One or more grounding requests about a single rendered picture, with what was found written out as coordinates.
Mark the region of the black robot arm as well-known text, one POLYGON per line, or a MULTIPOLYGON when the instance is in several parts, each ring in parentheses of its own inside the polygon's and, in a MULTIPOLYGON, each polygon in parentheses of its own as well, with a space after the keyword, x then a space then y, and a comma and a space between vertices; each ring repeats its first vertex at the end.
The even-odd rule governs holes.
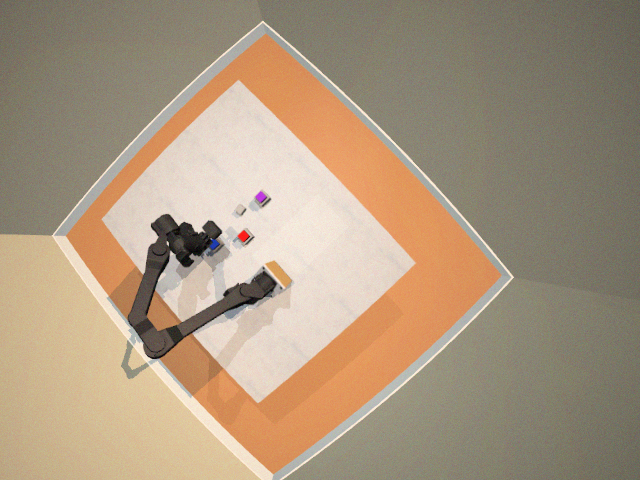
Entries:
POLYGON ((276 287, 277 283, 273 278, 263 271, 262 274, 255 276, 249 284, 237 283, 232 288, 226 289, 222 294, 224 296, 222 300, 203 309, 188 320, 158 331, 147 318, 156 284, 169 263, 170 251, 182 260, 194 248, 193 239, 186 234, 190 233, 191 236, 195 236, 199 233, 189 223, 182 222, 178 226, 169 214, 164 214, 152 222, 151 228, 159 237, 156 243, 148 247, 145 273, 131 312, 127 317, 129 325, 134 328, 143 341, 143 350, 150 359, 160 359, 175 345, 178 345, 183 338, 194 333, 206 323, 230 309, 236 309, 244 304, 255 304, 276 287))

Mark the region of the blue button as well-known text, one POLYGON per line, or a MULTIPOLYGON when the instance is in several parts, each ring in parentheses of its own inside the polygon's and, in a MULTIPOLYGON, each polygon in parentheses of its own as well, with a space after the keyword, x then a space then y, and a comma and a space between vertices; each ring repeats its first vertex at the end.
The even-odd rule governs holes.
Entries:
POLYGON ((213 244, 210 246, 210 248, 213 250, 214 253, 217 253, 222 247, 224 247, 224 242, 218 237, 217 239, 213 240, 213 244))

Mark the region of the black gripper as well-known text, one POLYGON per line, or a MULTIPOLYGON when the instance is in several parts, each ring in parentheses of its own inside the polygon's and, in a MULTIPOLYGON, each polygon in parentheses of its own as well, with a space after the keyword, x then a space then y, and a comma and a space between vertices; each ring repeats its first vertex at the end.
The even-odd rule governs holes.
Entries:
POLYGON ((202 228, 205 232, 199 232, 199 235, 191 236, 190 233, 186 234, 194 241, 193 250, 190 251, 182 260, 178 259, 176 256, 176 259, 184 268, 188 268, 194 263, 194 260, 191 260, 189 255, 193 253, 195 256, 201 256, 213 244, 213 241, 210 238, 215 240, 223 232, 219 226, 214 223, 214 221, 207 221, 202 228))

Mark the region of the purple button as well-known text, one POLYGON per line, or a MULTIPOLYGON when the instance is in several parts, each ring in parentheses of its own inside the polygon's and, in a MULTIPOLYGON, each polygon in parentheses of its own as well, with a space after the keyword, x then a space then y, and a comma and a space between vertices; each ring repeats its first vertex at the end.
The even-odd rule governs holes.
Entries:
POLYGON ((264 206, 272 198, 270 198, 264 190, 261 190, 253 197, 261 206, 264 206))

